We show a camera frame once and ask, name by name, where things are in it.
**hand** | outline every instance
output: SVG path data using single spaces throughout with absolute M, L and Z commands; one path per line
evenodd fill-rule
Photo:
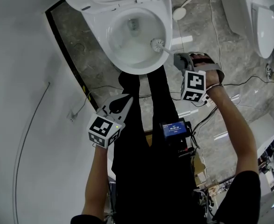
M 203 56 L 203 55 L 193 55 L 192 60 L 194 59 L 200 59 L 200 58 L 209 58 L 207 56 Z M 201 66 L 201 65 L 205 65 L 206 63 L 199 63 L 196 64 L 195 66 Z M 219 76 L 218 76 L 218 72 L 216 70 L 209 70 L 206 72 L 206 88 L 210 87 L 213 84 L 218 84 L 219 82 Z

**toilet brush handle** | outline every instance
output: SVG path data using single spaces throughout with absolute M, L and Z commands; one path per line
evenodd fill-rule
M 184 2 L 184 4 L 181 6 L 181 7 L 184 7 L 185 5 L 187 5 L 188 3 L 190 3 L 192 0 L 186 0 L 185 2 Z
M 170 50 L 168 50 L 167 48 L 163 47 L 161 44 L 157 43 L 156 44 L 159 48 L 161 48 L 162 50 L 166 51 L 168 54 L 174 56 L 174 53 Z

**wristband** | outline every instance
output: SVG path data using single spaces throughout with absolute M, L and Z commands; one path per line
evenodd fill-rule
M 223 87 L 223 85 L 220 84 L 220 83 L 218 83 L 218 84 L 213 84 L 213 85 L 211 85 L 210 87 L 208 87 L 208 88 L 206 89 L 206 92 L 209 91 L 211 88 L 216 87 L 216 86 L 222 86 L 222 87 Z

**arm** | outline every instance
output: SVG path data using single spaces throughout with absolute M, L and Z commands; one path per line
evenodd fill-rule
M 236 174 L 249 170 L 258 174 L 256 144 L 249 125 L 223 87 L 216 86 L 210 89 L 208 95 L 221 112 L 230 141 L 238 157 Z
M 101 220 L 104 220 L 105 200 L 108 192 L 107 152 L 107 149 L 96 145 L 82 212 L 82 214 L 92 215 Z

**black floor trim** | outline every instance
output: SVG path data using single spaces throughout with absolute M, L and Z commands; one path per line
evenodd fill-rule
M 87 88 L 87 86 L 86 86 L 84 80 L 81 78 L 81 76 L 80 76 L 80 74 L 79 74 L 79 72 L 78 72 L 78 70 L 77 70 L 77 68 L 76 68 L 76 66 L 75 66 L 75 64 L 74 64 L 74 62 L 72 61 L 72 59 L 71 59 L 71 57 L 70 57 L 70 55 L 69 55 L 69 53 L 68 53 L 68 51 L 67 51 L 67 49 L 66 49 L 66 46 L 65 46 L 65 44 L 64 44 L 64 42 L 63 42 L 63 40 L 62 40 L 62 38 L 61 38 L 61 36 L 60 36 L 60 34 L 59 34 L 59 31 L 58 31 L 58 28 L 57 28 L 57 26 L 56 26 L 56 24 L 55 24 L 54 18 L 53 18 L 53 16 L 52 16 L 52 11 L 53 11 L 56 7 L 58 7 L 59 5 L 61 5 L 62 3 L 64 3 L 64 2 L 65 2 L 65 0 L 60 0 L 60 1 L 58 1 L 56 4 L 54 4 L 53 6 L 51 6 L 51 7 L 45 12 L 45 14 L 46 14 L 46 16 L 47 16 L 47 19 L 48 19 L 48 21 L 49 21 L 49 25 L 50 25 L 50 27 L 51 27 L 51 29 L 52 29 L 52 31 L 53 31 L 53 34 L 54 34 L 54 36 L 55 36 L 55 39 L 56 39 L 56 41 L 57 41 L 57 43 L 58 43 L 58 45 L 59 45 L 59 47 L 60 47 L 60 49 L 61 49 L 61 51 L 62 51 L 62 54 L 63 54 L 63 56 L 64 56 L 64 58 L 65 58 L 67 64 L 69 65 L 69 67 L 70 67 L 70 69 L 71 69 L 73 75 L 74 75 L 75 78 L 77 79 L 78 83 L 79 83 L 80 86 L 82 87 L 82 90 L 84 91 L 85 95 L 87 95 L 87 94 L 89 93 L 89 90 L 88 90 L 88 88 Z M 89 100 L 89 101 L 90 101 L 90 103 L 92 104 L 93 108 L 94 108 L 95 110 L 97 110 L 97 109 L 98 109 L 98 105 L 97 105 L 96 101 L 94 100 L 94 98 L 92 97 L 91 94 L 89 95 L 89 97 L 90 97 L 90 100 Z

